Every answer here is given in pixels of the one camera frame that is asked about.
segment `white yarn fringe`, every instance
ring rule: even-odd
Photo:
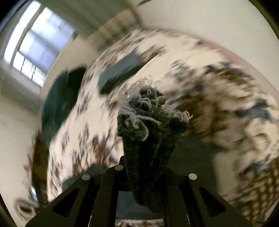
[[[152,117],[146,117],[146,116],[141,116],[136,114],[136,111],[128,106],[129,101],[134,98],[134,97],[138,97],[139,98],[139,102],[142,104],[147,104],[149,109],[152,107],[152,103],[151,101],[155,102],[155,105],[158,106],[159,101],[161,99],[164,99],[165,96],[159,96],[157,97],[157,92],[155,93],[155,99],[149,99],[149,98],[141,98],[140,95],[140,90],[146,87],[151,87],[152,85],[152,80],[148,79],[148,78],[143,78],[138,80],[137,82],[135,82],[134,84],[132,84],[128,89],[123,89],[122,91],[119,92],[119,97],[118,97],[118,103],[121,106],[121,109],[119,111],[119,114],[123,114],[123,115],[128,115],[129,118],[127,118],[125,120],[125,125],[128,126],[130,123],[129,121],[131,121],[132,126],[134,129],[139,129],[139,124],[141,124],[146,131],[145,137],[142,141],[145,141],[148,136],[149,136],[149,131],[148,128],[146,127],[146,125],[143,123],[142,120],[149,120],[149,121],[153,121],[155,123],[157,123],[158,125],[161,124],[161,122],[155,120]],[[149,89],[147,90],[147,94],[151,93],[152,90]],[[178,117],[181,118],[181,120],[185,120],[185,121],[189,121],[192,117],[190,116],[190,114],[185,111],[185,112],[180,112],[179,110],[175,110],[171,105],[168,104],[164,104],[162,105],[162,109],[165,113],[168,114],[168,116],[171,117]]]

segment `rolled rug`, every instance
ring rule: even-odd
[[[117,132],[123,140],[128,182],[138,204],[160,212],[155,185],[191,116],[172,109],[163,94],[141,83],[126,90],[123,98]]]

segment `window frame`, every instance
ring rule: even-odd
[[[4,58],[4,53],[6,51],[6,48],[7,48],[7,45],[8,45],[8,42],[10,40],[10,37],[16,27],[16,25],[18,24],[19,20],[21,19],[22,15],[24,14],[24,12],[27,10],[27,8],[30,6],[30,4],[33,2],[34,0],[29,0],[27,1],[22,7],[21,9],[19,10],[19,14],[17,15],[15,21],[12,23],[10,29],[9,29],[9,32],[4,40],[4,45],[3,45],[3,48],[1,49],[1,52],[0,52],[0,57],[1,59],[3,60]],[[39,85],[37,82],[35,82],[33,80],[33,76],[34,76],[34,72],[32,74],[32,77],[28,77],[27,75],[25,75],[23,72],[21,72],[19,69],[15,68],[13,66],[14,64],[14,60],[15,60],[15,57],[16,57],[16,53],[18,52],[20,55],[22,55],[24,57],[24,61],[25,59],[28,60],[33,66],[35,66],[35,69],[38,69],[40,70],[44,75],[42,75],[46,80],[47,78],[47,73],[49,71],[49,69],[45,70],[44,67],[42,67],[39,63],[37,62],[34,62],[31,58],[29,58],[27,55],[25,55],[22,51],[20,51],[20,47],[22,45],[22,42],[24,40],[24,38],[26,37],[26,34],[28,32],[32,33],[35,37],[39,38],[42,40],[42,42],[44,43],[44,45],[46,45],[47,48],[49,48],[50,50],[52,50],[55,54],[56,54],[56,57],[54,59],[54,62],[56,60],[56,58],[59,56],[61,50],[57,49],[54,45],[52,45],[51,43],[49,43],[47,40],[45,40],[44,38],[42,38],[40,35],[38,35],[37,33],[35,33],[31,28],[33,26],[33,24],[35,23],[35,21],[37,20],[37,18],[41,15],[41,13],[44,11],[44,9],[47,8],[47,6],[44,6],[43,4],[41,4],[38,8],[38,10],[36,11],[36,13],[33,15],[33,17],[31,18],[31,20],[28,22],[27,26],[25,27],[25,29],[23,30],[17,44],[16,44],[16,47],[13,51],[13,54],[12,54],[12,58],[11,58],[11,61],[10,63],[7,63],[7,65],[9,65],[11,68],[14,68],[16,69],[17,71],[19,71],[24,77],[28,78],[29,80],[31,80],[34,84],[36,84],[37,86],[39,86],[40,88],[42,88],[43,86]],[[69,40],[67,41],[67,43],[69,41],[72,41],[74,40],[76,36],[76,31],[75,29],[73,28],[73,34],[70,36]]]

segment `window pane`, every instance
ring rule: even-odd
[[[16,56],[15,56],[15,59],[14,59],[14,63],[13,63],[13,66],[17,69],[17,70],[21,70],[21,67],[23,65],[23,62],[24,62],[24,57],[19,53],[17,52],[16,53]]]
[[[66,45],[74,29],[64,20],[53,13],[49,8],[45,8],[36,19],[32,31],[54,46],[58,51]]]
[[[42,40],[27,32],[20,46],[20,51],[43,70],[49,70],[57,53],[52,51]]]
[[[27,59],[24,60],[21,72],[27,76],[29,79],[32,78],[33,72],[35,70],[35,66],[28,61]]]
[[[10,40],[7,44],[5,53],[4,53],[4,60],[7,63],[11,62],[14,50],[23,33],[23,30],[26,28],[26,26],[28,25],[29,21],[34,16],[34,14],[38,11],[40,5],[41,5],[41,3],[37,2],[37,1],[33,1],[30,4],[30,6],[27,8],[27,10],[23,13],[20,21],[16,25],[16,27],[10,37]]]
[[[38,68],[36,68],[35,73],[33,75],[33,81],[39,85],[40,87],[42,87],[44,85],[45,82],[45,74],[42,73],[41,70],[39,70]]]

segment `window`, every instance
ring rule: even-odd
[[[74,29],[41,3],[23,13],[7,44],[4,61],[39,86]]]

